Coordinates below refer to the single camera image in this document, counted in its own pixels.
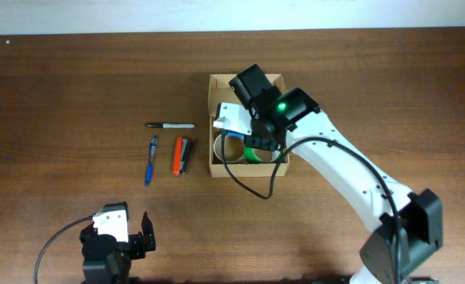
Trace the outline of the white tape roll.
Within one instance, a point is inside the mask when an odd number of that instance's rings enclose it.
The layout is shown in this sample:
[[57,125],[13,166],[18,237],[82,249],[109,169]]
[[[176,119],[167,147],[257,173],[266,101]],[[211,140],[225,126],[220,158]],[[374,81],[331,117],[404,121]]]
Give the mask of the white tape roll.
[[244,139],[238,136],[225,137],[222,141],[221,134],[219,134],[213,144],[214,156],[222,161],[225,157],[227,163],[242,163],[244,161]]

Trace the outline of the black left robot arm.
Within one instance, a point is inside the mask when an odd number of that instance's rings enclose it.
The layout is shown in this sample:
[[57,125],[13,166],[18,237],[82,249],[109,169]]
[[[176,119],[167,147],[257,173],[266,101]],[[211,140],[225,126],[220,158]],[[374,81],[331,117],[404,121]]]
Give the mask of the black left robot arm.
[[143,215],[141,231],[128,232],[128,205],[125,202],[106,204],[91,217],[92,223],[80,232],[83,273],[86,283],[140,284],[131,276],[132,261],[143,259],[156,249],[154,228],[147,214]]

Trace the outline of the green tape roll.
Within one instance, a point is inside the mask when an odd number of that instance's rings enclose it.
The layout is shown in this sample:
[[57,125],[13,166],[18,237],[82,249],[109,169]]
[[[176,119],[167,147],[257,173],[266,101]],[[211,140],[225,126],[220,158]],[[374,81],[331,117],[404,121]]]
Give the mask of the green tape roll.
[[248,163],[275,163],[281,156],[280,151],[268,151],[257,148],[245,148],[244,158]]

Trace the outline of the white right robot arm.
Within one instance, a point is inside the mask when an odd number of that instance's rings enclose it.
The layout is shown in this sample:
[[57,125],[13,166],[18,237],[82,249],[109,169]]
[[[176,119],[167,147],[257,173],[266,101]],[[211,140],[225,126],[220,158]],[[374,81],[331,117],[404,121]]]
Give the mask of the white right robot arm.
[[313,166],[350,203],[370,236],[352,283],[410,283],[411,273],[443,246],[443,203],[432,190],[416,193],[350,143],[305,91],[282,92],[258,65],[231,79],[256,136],[275,140]]

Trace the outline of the blue plastic case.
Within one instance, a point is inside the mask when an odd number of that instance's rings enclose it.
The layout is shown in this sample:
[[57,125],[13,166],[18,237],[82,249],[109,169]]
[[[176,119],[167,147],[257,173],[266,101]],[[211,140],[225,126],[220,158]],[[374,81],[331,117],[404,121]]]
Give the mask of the blue plastic case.
[[229,131],[225,134],[225,136],[237,137],[237,138],[240,138],[240,139],[245,138],[245,135],[242,134],[242,133],[229,132]]

